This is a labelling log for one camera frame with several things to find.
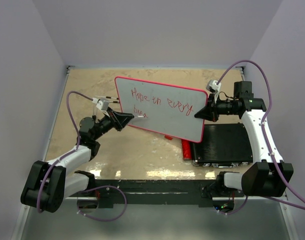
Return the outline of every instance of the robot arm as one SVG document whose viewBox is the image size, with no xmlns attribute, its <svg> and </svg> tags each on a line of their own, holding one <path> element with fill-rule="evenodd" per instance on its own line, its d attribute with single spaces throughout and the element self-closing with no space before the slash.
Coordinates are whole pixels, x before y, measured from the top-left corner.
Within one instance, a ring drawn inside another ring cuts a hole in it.
<svg viewBox="0 0 305 240">
<path fill-rule="evenodd" d="M 49 162 L 36 161 L 30 170 L 21 194 L 22 204 L 36 207 L 41 182 L 50 166 L 61 159 L 50 172 L 40 198 L 40 208 L 55 212 L 64 198 L 79 191 L 95 186 L 95 176 L 85 171 L 75 171 L 80 165 L 92 160 L 98 153 L 100 144 L 96 141 L 110 129 L 121 131 L 135 116 L 112 110 L 105 98 L 93 101 L 104 113 L 104 117 L 96 121 L 96 116 L 85 117 L 79 123 L 80 145 Z"/>
<path fill-rule="evenodd" d="M 286 186 L 276 171 L 261 126 L 266 106 L 261 98 L 254 98 L 252 82 L 235 82 L 233 100 L 225 101 L 216 98 L 219 89 L 213 89 L 209 85 L 207 87 L 213 93 L 209 95 L 207 105 L 197 112 L 195 117 L 216 122 L 219 115 L 238 115 L 248 133 L 253 155 L 253 165 L 249 170 L 245 173 L 222 171 L 216 179 L 218 185 L 221 188 L 242 190 L 247 196 L 282 196 Z M 267 120 L 264 122 L 264 128 L 278 166 L 289 182 L 294 172 L 292 164 L 284 163 L 273 141 Z"/>
</svg>

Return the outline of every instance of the cable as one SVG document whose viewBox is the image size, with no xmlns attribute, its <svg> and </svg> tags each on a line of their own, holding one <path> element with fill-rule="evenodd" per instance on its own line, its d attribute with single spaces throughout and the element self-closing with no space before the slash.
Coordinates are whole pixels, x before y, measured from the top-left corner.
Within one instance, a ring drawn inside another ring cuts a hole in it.
<svg viewBox="0 0 305 240">
<path fill-rule="evenodd" d="M 91 216 L 91 215 L 88 215 L 84 212 L 81 211 L 81 209 L 79 208 L 78 206 L 78 203 L 77 203 L 77 209 L 78 209 L 78 212 L 77 214 L 81 213 L 83 216 L 87 217 L 87 218 L 90 218 L 90 219 L 93 219 L 93 220 L 96 220 L 96 221 L 100 221 L 100 222 L 111 222 L 111 221 L 115 221 L 117 219 L 119 219 L 126 211 L 126 208 L 127 208 L 127 198 L 126 198 L 126 195 L 124 194 L 124 192 L 122 190 L 120 190 L 118 187 L 115 187 L 115 186 L 109 186 L 109 185 L 106 185 L 106 186 L 98 186 L 98 187 L 95 187 L 95 188 L 92 188 L 92 189 L 88 189 L 88 190 L 85 190 L 85 191 L 80 191 L 79 193 L 88 193 L 88 192 L 91 192 L 91 191 L 94 191 L 94 190 L 97 190 L 97 189 L 105 189 L 105 188 L 112 188 L 112 189 L 115 189 L 117 191 L 119 191 L 124 199 L 124 207 L 123 207 L 123 210 L 121 211 L 121 213 L 113 218 L 99 218 L 99 217 L 95 217 L 95 216 Z"/>
<path fill-rule="evenodd" d="M 270 200 L 273 200 L 273 201 L 276 201 L 276 202 L 279 202 L 279 203 L 282 203 L 282 204 L 286 204 L 286 205 L 289 205 L 289 206 L 292 206 L 292 207 L 295 207 L 295 208 L 298 208 L 298 209 L 305 210 L 304 206 L 300 206 L 300 205 L 297 205 L 297 204 L 294 204 L 294 203 L 291 203 L 291 202 L 288 202 L 288 201 L 280 200 L 280 199 L 277 199 L 277 198 L 274 198 L 274 197 L 264 196 L 263 198 L 270 199 Z"/>
<path fill-rule="evenodd" d="M 218 95 L 220 95 L 221 93 L 223 93 L 223 94 L 225 95 L 226 98 L 234 100 L 234 98 L 233 98 L 232 96 L 228 96 L 224 91 L 220 91 L 220 92 L 218 93 Z"/>
<path fill-rule="evenodd" d="M 224 215 L 231 215 L 231 214 L 235 214 L 237 213 L 239 210 L 241 210 L 247 203 L 248 200 L 248 196 L 246 196 L 244 202 L 242 203 L 242 205 L 240 207 L 238 207 L 236 210 L 230 211 L 230 212 L 223 212 L 223 211 L 217 211 L 217 213 L 219 214 L 224 214 Z"/>
<path fill-rule="evenodd" d="M 269 142 L 269 139 L 268 139 L 268 136 L 267 136 L 267 133 L 266 133 L 266 129 L 265 129 L 265 119 L 267 118 L 267 115 L 269 114 L 270 110 L 272 109 L 272 105 L 273 105 L 273 100 L 272 100 L 272 93 L 271 93 L 271 89 L 270 89 L 270 86 L 269 86 L 269 83 L 268 83 L 268 79 L 263 71 L 263 69 L 257 64 L 255 63 L 254 61 L 251 61 L 251 60 L 240 60 L 240 61 L 237 61 L 235 63 L 233 63 L 229 68 L 227 68 L 227 70 L 222 74 L 222 76 L 220 77 L 220 79 L 218 80 L 217 82 L 217 85 L 222 81 L 222 79 L 224 78 L 224 76 L 227 74 L 227 72 L 232 69 L 235 65 L 239 64 L 239 63 L 251 63 L 253 65 L 255 65 L 259 71 L 261 72 L 263 78 L 264 78 L 264 81 L 266 83 L 266 86 L 267 86 L 267 91 L 268 91 L 268 98 L 269 98 L 269 106 L 268 106 L 268 109 L 267 111 L 265 112 L 265 114 L 263 115 L 262 117 L 262 122 L 261 122 L 261 129 L 262 129 L 262 133 L 263 133 L 263 137 L 264 137 L 264 140 L 266 142 L 266 145 L 268 147 L 268 150 L 270 153 L 273 153 L 273 149 L 272 149 L 272 146 Z M 292 186 L 290 186 L 290 184 L 287 182 L 287 180 L 285 179 L 282 171 L 280 170 L 279 166 L 278 166 L 278 163 L 276 161 L 276 158 L 273 154 L 270 154 L 271 156 L 271 159 L 273 161 L 273 164 L 277 170 L 277 173 L 278 175 L 280 176 L 282 182 L 286 185 L 286 187 L 297 197 L 299 198 L 304 204 L 305 204 L 305 199 L 299 195 L 299 193 L 297 193 L 293 188 Z M 292 203 L 292 206 L 293 207 L 296 207 L 296 208 L 300 208 L 302 209 L 302 206 L 300 205 L 297 205 L 297 204 L 294 204 Z"/>
<path fill-rule="evenodd" d="M 77 150 L 78 150 L 78 147 L 80 145 L 80 142 L 81 142 L 81 136 L 79 134 L 79 131 L 78 131 L 78 128 L 77 128 L 77 125 L 75 123 L 75 120 L 74 120 L 74 117 L 72 115 L 72 111 L 71 111 L 71 108 L 69 106 L 69 96 L 70 94 L 78 94 L 88 100 L 93 100 L 92 98 L 78 92 L 78 91 L 70 91 L 68 92 L 67 94 L 67 97 L 66 97 L 66 106 L 67 106 L 67 110 L 68 110 L 68 114 L 70 116 L 70 119 L 72 121 L 72 124 L 74 126 L 74 129 L 76 130 L 76 133 L 77 133 L 77 145 L 76 145 L 76 149 L 73 149 L 67 153 L 65 153 L 64 155 L 62 155 L 59 159 L 57 159 L 47 170 L 46 174 L 44 175 L 43 179 L 42 179 L 42 182 L 41 182 L 41 185 L 40 185 L 40 188 L 39 188 L 39 192 L 38 192 L 38 196 L 37 196 L 37 204 L 36 204 L 36 208 L 37 208 L 37 212 L 38 213 L 42 213 L 44 210 L 41 210 L 41 198 L 42 198 L 42 192 L 43 192 L 43 189 L 44 189 L 44 186 L 45 186 L 45 183 L 46 183 L 46 180 L 49 176 L 49 174 L 51 173 L 51 171 L 53 170 L 53 168 L 55 167 L 55 165 L 57 163 L 59 163 L 62 159 L 64 159 L 65 157 L 69 156 L 70 154 L 72 153 L 75 153 Z"/>
</svg>

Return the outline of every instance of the red whiteboard frame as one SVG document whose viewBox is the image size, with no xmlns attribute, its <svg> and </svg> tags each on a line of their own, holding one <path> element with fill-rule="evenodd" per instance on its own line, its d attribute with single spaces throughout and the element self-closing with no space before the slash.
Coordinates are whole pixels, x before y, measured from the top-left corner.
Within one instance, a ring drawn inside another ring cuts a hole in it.
<svg viewBox="0 0 305 240">
<path fill-rule="evenodd" d="M 137 78 L 132 78 L 132 77 L 116 76 L 116 77 L 114 78 L 114 84 L 115 84 L 115 86 L 116 86 L 117 95 L 118 95 L 118 98 L 119 98 L 119 104 L 120 104 L 120 108 L 121 108 L 121 111 L 122 111 L 122 112 L 124 112 L 124 111 L 123 111 L 122 102 L 121 102 L 121 99 L 120 99 L 120 96 L 119 96 L 118 87 L 117 87 L 117 83 L 116 83 L 116 79 L 117 79 L 117 78 L 120 78 L 120 79 L 128 79 L 128 80 L 132 80 L 132 81 L 144 82 L 144 83 L 149 83 L 149 84 L 163 85 L 163 86 L 174 87 L 174 88 L 180 88 L 180 89 L 188 89 L 188 90 L 193 90 L 193 91 L 198 91 L 198 92 L 203 92 L 203 93 L 206 94 L 205 106 L 207 105 L 207 102 L 208 102 L 208 93 L 207 93 L 205 90 L 202 90 L 202 89 L 193 88 L 193 87 L 187 87 L 187 86 L 179 86 L 179 85 L 168 84 L 168 83 L 162 83 L 162 82 L 156 82 L 156 81 L 142 80 L 142 79 L 137 79 Z M 147 131 L 150 131 L 150 132 L 154 132 L 154 133 L 158 133 L 158 134 L 163 134 L 163 135 L 167 135 L 167 136 L 171 136 L 171 137 L 174 137 L 174 138 L 183 139 L 183 140 L 187 140 L 187 141 L 190 141 L 190 142 L 191 142 L 191 140 L 189 140 L 189 139 L 181 138 L 181 137 L 174 136 L 174 135 L 169 135 L 169 134 L 167 134 L 167 133 L 158 132 L 158 131 L 153 131 L 153 130 L 150 130 L 150 129 L 147 129 L 147 128 L 144 128 L 144 127 L 134 126 L 134 125 L 131 125 L 131 124 L 128 124 L 128 125 L 131 126 L 131 127 L 134 127 L 134 128 L 143 129 L 143 130 L 147 130 Z M 202 140 L 203 140 L 203 135 L 204 135 L 204 128 L 202 128 L 202 131 L 201 131 L 200 141 L 198 141 L 198 142 L 196 142 L 196 143 L 201 143 L 201 142 L 202 142 Z"/>
</svg>

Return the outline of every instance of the floor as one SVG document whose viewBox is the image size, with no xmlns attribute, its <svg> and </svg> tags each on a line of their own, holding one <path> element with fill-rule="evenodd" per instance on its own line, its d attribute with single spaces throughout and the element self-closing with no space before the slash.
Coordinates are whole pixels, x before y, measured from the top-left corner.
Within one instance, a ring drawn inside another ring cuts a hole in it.
<svg viewBox="0 0 305 240">
<path fill-rule="evenodd" d="M 161 83 L 205 89 L 211 79 L 219 79 L 224 69 L 72 69 L 53 129 L 46 160 L 66 153 L 76 144 L 76 132 L 66 108 L 66 95 L 78 91 L 89 97 L 117 96 L 116 76 L 126 76 Z M 233 95 L 234 82 L 242 81 L 239 70 L 231 70 L 222 81 L 221 90 Z M 91 117 L 93 104 L 78 95 L 69 98 L 76 123 Z M 111 107 L 120 111 L 118 104 Z M 238 116 L 220 116 L 218 124 L 238 123 Z M 168 140 L 164 135 L 127 126 L 122 132 L 114 129 L 102 136 L 98 155 L 78 169 L 90 172 L 97 179 L 215 179 L 222 168 L 196 167 L 184 161 L 180 139 Z M 249 166 L 230 168 L 245 172 Z"/>
<path fill-rule="evenodd" d="M 111 218 L 123 207 L 116 204 L 113 208 L 96 209 L 91 215 Z M 21 240 L 290 239 L 279 203 L 268 199 L 252 199 L 242 211 L 231 216 L 196 205 L 130 204 L 118 220 L 98 222 L 76 211 L 75 199 L 66 199 L 54 213 L 39 214 L 30 208 Z"/>
</svg>

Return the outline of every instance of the red handwriting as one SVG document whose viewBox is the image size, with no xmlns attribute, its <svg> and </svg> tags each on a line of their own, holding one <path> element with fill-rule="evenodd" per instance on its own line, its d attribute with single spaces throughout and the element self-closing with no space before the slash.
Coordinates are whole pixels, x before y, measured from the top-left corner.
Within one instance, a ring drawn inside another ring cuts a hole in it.
<svg viewBox="0 0 305 240">
<path fill-rule="evenodd" d="M 140 111 L 139 109 L 136 108 L 136 105 L 133 106 L 133 113 L 138 114 L 139 116 L 143 116 L 144 118 L 148 118 L 146 113 L 143 113 L 143 111 Z"/>
<path fill-rule="evenodd" d="M 155 97 L 152 98 L 152 103 L 153 104 L 157 104 L 157 105 L 161 105 L 162 104 L 162 100 L 157 97 L 157 99 Z"/>
<path fill-rule="evenodd" d="M 169 98 L 167 98 L 167 101 L 168 101 L 168 105 L 171 107 L 171 108 L 178 108 L 178 110 L 180 112 L 184 112 L 185 109 L 186 109 L 186 116 L 189 116 L 189 114 L 191 114 L 191 112 L 193 112 L 193 106 L 191 105 L 189 107 L 189 104 L 185 104 L 183 105 L 180 101 L 172 101 L 170 100 Z"/>
<path fill-rule="evenodd" d="M 150 101 L 147 96 L 141 94 L 140 92 L 137 92 L 137 89 L 135 87 L 133 88 L 133 90 L 131 90 L 131 95 L 133 98 L 136 98 L 136 100 L 140 102 Z"/>
</svg>

